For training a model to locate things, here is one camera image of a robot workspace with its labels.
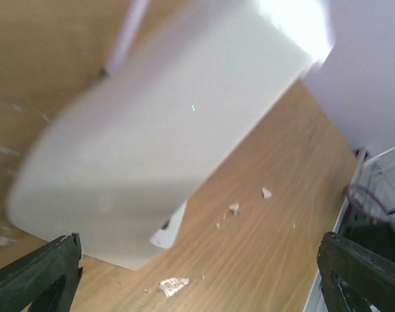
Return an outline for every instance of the wooden table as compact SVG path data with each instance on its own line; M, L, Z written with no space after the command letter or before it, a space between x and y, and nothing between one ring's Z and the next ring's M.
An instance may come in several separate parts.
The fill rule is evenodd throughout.
M355 165L340 133L295 83L191 198L170 250L136 272L82 259L72 311L301 311L320 240ZM239 216L228 213L235 202ZM18 242L0 247L0 267L42 243L17 229L12 236ZM166 298L156 288L170 277L191 283Z

